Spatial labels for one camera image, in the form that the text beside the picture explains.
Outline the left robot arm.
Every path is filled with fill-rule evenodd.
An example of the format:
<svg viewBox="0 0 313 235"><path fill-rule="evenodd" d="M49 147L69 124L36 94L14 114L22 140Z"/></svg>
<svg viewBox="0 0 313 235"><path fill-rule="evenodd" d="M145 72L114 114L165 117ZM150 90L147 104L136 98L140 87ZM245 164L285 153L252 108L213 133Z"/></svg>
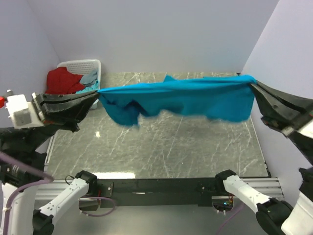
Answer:
<svg viewBox="0 0 313 235"><path fill-rule="evenodd" d="M50 235L57 221L80 198L97 193L97 177L79 172L55 199L34 209L40 185L53 182L44 172L47 155L37 151L59 130L77 132L98 99L96 91L83 94L23 94L8 90L0 98L9 113L12 127L0 130L0 184L3 208L0 232L3 235Z"/></svg>

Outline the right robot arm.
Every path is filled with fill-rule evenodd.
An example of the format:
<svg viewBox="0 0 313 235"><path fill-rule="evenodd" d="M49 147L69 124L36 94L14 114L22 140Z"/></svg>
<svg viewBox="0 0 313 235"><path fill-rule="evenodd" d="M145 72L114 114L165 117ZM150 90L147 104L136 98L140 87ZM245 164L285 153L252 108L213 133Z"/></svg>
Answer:
<svg viewBox="0 0 313 235"><path fill-rule="evenodd" d="M261 120L282 133L311 163L313 161L313 101L291 95L258 82L250 85ZM268 235L311 235L313 233L313 169L300 168L302 184L295 206L260 193L232 170L216 175L215 191L232 194L256 215Z"/></svg>

